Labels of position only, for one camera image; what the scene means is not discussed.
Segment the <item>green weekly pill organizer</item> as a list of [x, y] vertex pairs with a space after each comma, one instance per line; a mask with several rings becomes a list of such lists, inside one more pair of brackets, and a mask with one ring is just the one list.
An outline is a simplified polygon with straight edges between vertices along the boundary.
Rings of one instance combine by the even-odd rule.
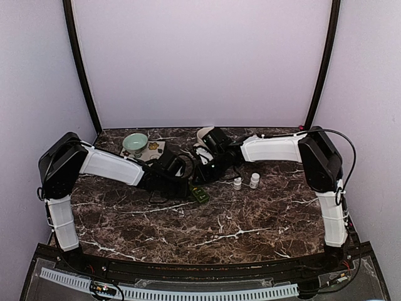
[[189, 186], [189, 199], [199, 204], [207, 203], [210, 200], [209, 195], [200, 186]]

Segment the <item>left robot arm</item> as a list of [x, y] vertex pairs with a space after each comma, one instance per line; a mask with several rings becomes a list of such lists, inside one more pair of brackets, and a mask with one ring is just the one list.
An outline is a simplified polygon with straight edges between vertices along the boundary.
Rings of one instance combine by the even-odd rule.
[[97, 148], [74, 132], [62, 136], [38, 161], [41, 185], [36, 193], [45, 203], [48, 224], [59, 248], [66, 252], [65, 265], [75, 273], [88, 269], [87, 257], [76, 250], [80, 242], [71, 207], [73, 189], [80, 177], [100, 177], [158, 192], [167, 199], [184, 199], [190, 194], [185, 168], [185, 161], [168, 149], [157, 159], [143, 161]]

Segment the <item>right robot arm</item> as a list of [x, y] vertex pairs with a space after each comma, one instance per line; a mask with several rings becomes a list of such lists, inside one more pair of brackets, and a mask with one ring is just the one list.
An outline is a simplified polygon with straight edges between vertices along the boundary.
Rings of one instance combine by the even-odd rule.
[[209, 184], [225, 175], [231, 167], [244, 162], [291, 161], [302, 164], [306, 182], [316, 194], [325, 227], [325, 244], [333, 247], [320, 258], [320, 267], [333, 272], [344, 261], [339, 249], [347, 239], [347, 215], [341, 204], [345, 188], [342, 158], [320, 127], [308, 132], [281, 135], [252, 135], [232, 140], [218, 127], [197, 132], [194, 146], [199, 164], [194, 184]]

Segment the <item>white pill bottle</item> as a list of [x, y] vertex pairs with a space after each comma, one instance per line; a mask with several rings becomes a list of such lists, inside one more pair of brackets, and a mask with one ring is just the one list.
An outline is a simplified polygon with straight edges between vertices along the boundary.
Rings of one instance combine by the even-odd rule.
[[240, 191], [242, 188], [242, 178], [241, 177], [237, 177], [233, 180], [233, 188], [237, 191]]
[[249, 187], [251, 189], [257, 189], [260, 181], [260, 175], [258, 173], [252, 173], [250, 178]]

